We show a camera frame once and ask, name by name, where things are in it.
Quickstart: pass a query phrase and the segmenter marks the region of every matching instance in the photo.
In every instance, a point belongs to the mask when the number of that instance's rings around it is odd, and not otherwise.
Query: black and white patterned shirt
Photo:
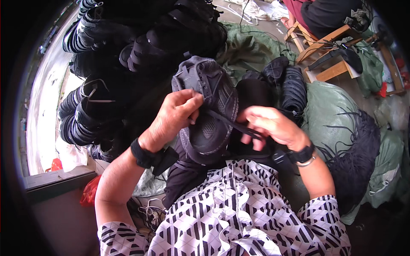
[[[312,199],[296,214],[276,170],[249,160],[227,165],[176,201],[151,243],[133,225],[101,225],[101,256],[350,254],[334,196]]]

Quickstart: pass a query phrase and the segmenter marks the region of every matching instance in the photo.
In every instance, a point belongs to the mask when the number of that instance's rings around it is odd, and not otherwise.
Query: silver bracelet
[[[297,165],[298,167],[306,167],[306,166],[310,165],[310,164],[316,159],[316,157],[317,157],[317,156],[314,156],[313,154],[312,154],[312,158],[309,159],[307,162],[304,162],[304,163],[296,162],[296,165]]]

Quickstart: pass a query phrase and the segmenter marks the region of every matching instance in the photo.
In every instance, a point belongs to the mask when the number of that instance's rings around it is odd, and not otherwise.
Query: black wristwatch
[[[161,149],[156,153],[142,149],[138,143],[138,138],[131,143],[130,147],[132,154],[137,159],[137,165],[145,169],[153,166],[153,174],[155,176],[161,175],[179,159],[178,153],[171,147],[168,147],[166,150]]]
[[[293,163],[305,163],[312,158],[314,149],[315,146],[313,145],[312,141],[310,141],[310,146],[304,147],[304,149],[299,152],[290,150],[287,152],[287,155],[290,161]]]

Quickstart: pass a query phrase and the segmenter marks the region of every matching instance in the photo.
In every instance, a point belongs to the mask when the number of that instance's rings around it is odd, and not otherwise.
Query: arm
[[[194,90],[168,94],[151,126],[139,137],[140,147],[153,153],[159,151],[182,128],[195,123],[202,102],[202,95]],[[144,168],[137,165],[130,148],[107,167],[96,192],[98,226],[112,221],[133,224],[127,201],[143,172]]]
[[[259,131],[264,136],[271,136],[277,143],[286,145],[296,152],[311,143],[308,136],[295,123],[274,108],[251,106],[245,109],[237,120],[248,120],[249,128]],[[249,144],[251,140],[249,135],[242,137],[245,144]],[[254,150],[260,151],[264,145],[264,141],[253,139]],[[305,167],[299,167],[299,172],[311,199],[323,195],[336,195],[332,175],[320,157]]]

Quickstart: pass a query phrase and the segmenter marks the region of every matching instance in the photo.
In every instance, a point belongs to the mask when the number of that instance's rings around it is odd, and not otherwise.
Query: person in red shirt
[[[362,0],[283,0],[289,10],[289,20],[281,21],[287,29],[298,21],[308,32],[323,38],[348,24],[359,33],[371,20],[371,10]]]

